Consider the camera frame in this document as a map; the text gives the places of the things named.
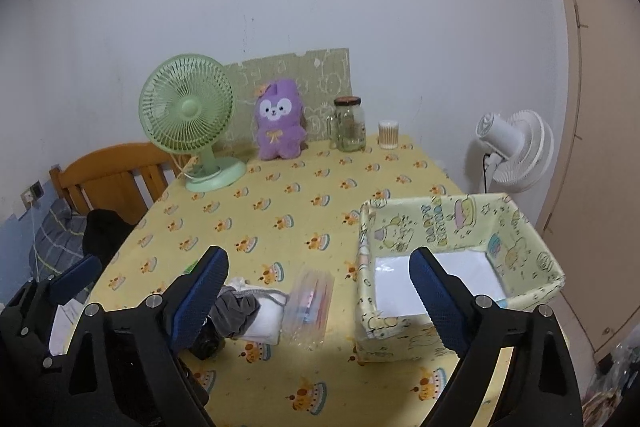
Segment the grey socks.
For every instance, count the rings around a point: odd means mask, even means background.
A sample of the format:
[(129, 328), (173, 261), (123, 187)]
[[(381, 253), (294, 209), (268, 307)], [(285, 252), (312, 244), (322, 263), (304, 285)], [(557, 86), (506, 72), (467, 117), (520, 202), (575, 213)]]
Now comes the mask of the grey socks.
[(221, 337), (238, 338), (244, 335), (260, 309), (253, 291), (239, 291), (224, 286), (218, 293), (208, 317)]

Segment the white cloth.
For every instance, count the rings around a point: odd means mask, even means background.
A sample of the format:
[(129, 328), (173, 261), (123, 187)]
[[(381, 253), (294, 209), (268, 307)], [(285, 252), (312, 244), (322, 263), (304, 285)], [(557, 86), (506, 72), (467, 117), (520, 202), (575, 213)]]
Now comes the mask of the white cloth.
[(254, 296), (259, 308), (250, 325), (243, 326), (236, 338), (275, 346), (279, 343), (284, 307), (288, 294), (280, 289), (250, 285), (243, 277), (233, 277), (229, 285), (241, 296)]

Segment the clear plastic tube pack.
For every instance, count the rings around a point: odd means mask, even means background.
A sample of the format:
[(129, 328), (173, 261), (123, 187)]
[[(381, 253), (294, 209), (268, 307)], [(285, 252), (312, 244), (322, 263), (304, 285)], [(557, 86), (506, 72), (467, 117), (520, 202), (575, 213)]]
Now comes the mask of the clear plastic tube pack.
[(334, 277), (329, 271), (303, 269), (298, 273), (284, 307), (281, 323), (283, 340), (307, 350), (322, 345), (333, 286)]

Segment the black garment on chair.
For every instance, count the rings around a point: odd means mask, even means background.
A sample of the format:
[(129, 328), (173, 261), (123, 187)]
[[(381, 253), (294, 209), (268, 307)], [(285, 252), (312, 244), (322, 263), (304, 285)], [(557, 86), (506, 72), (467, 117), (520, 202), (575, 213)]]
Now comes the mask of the black garment on chair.
[(82, 251), (85, 256), (96, 257), (105, 269), (135, 227), (114, 210), (93, 209), (86, 217)]

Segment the blue plaid bedding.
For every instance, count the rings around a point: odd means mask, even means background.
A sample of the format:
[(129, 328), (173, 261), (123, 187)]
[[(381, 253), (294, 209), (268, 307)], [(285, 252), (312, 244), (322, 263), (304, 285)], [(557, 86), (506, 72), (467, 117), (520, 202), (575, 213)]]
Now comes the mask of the blue plaid bedding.
[(64, 198), (55, 199), (44, 215), (29, 251), (32, 277), (42, 281), (61, 275), (85, 258), (82, 241), (87, 217), (77, 213)]

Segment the beige door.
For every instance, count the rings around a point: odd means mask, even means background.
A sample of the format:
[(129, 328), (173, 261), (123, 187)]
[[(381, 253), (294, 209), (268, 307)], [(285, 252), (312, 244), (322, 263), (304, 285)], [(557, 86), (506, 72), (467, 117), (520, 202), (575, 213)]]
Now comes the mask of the beige door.
[(538, 225), (602, 358), (639, 322), (639, 1), (563, 3), (566, 115)]

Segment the yellow cake print tablecloth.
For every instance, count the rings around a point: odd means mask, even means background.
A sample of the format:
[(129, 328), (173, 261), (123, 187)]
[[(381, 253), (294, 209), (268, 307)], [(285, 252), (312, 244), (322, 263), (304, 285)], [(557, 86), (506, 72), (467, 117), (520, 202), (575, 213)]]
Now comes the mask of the yellow cake print tablecloth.
[(305, 269), (331, 273), (326, 337), (316, 349), (285, 340), (229, 340), (190, 359), (219, 426), (416, 426), (457, 357), (424, 313), (375, 308), (375, 262), (477, 254), (497, 272), (500, 306), (531, 310), (564, 275), (533, 225), (503, 194), (463, 194), (409, 139), (356, 153), (314, 142), (293, 160), (253, 160), (230, 187), (193, 193), (171, 183), (91, 291), (104, 309), (133, 308), (166, 291), (210, 246), (229, 279), (287, 293)]

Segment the white standing fan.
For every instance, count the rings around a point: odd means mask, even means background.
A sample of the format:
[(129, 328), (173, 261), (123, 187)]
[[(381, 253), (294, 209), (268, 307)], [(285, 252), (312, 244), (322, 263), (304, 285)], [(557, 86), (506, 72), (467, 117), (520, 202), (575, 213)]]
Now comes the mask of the white standing fan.
[(520, 194), (537, 184), (550, 169), (554, 135), (533, 110), (523, 109), (509, 117), (485, 113), (475, 136), (484, 150), (480, 167), (480, 191), (493, 185), (503, 192)]

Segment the green desk fan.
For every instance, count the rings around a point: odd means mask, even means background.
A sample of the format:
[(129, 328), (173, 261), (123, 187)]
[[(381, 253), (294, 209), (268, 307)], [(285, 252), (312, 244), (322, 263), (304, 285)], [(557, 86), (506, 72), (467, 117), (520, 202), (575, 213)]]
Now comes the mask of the green desk fan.
[(157, 66), (138, 103), (140, 124), (149, 140), (171, 156), (191, 157), (181, 172), (193, 193), (227, 187), (246, 173), (242, 160), (214, 153), (233, 109), (226, 69), (202, 54), (179, 54)]

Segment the purple plush bunny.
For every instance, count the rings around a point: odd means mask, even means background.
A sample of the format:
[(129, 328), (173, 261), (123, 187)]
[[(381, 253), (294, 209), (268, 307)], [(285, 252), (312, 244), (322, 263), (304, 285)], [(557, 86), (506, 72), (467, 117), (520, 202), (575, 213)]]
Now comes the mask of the purple plush bunny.
[(260, 159), (293, 159), (300, 155), (306, 140), (303, 109), (293, 79), (273, 81), (262, 90), (255, 106)]

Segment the cotton swab container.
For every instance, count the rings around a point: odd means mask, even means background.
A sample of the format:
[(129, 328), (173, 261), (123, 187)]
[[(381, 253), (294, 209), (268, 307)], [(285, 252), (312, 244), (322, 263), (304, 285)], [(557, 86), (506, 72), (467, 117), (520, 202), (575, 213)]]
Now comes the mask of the cotton swab container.
[(399, 146), (399, 124), (397, 120), (378, 122), (378, 146), (383, 150), (395, 150)]

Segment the glass jar with lid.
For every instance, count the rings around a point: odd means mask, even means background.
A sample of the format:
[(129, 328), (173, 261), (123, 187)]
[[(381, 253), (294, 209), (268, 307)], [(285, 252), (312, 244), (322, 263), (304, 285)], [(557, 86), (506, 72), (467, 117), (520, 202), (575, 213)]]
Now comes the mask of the glass jar with lid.
[(334, 100), (332, 133), (342, 152), (357, 152), (367, 145), (366, 118), (359, 96), (340, 96)]

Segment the wall power socket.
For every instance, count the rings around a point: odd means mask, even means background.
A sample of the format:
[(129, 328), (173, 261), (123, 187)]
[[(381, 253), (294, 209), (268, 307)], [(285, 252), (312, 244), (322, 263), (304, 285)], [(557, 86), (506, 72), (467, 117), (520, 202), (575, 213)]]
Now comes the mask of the wall power socket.
[(44, 195), (43, 186), (40, 181), (32, 184), (21, 194), (21, 200), (26, 210), (34, 207), (39, 199)]

